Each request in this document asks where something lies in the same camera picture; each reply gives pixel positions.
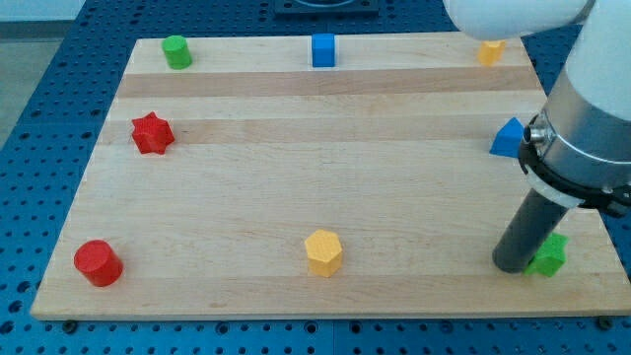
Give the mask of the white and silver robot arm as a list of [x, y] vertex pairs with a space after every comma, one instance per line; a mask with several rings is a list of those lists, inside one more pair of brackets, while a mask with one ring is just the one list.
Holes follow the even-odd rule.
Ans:
[[630, 3], [627, 0], [449, 0], [456, 27], [479, 40], [579, 24], [582, 29], [520, 163], [540, 195], [621, 217], [630, 210]]

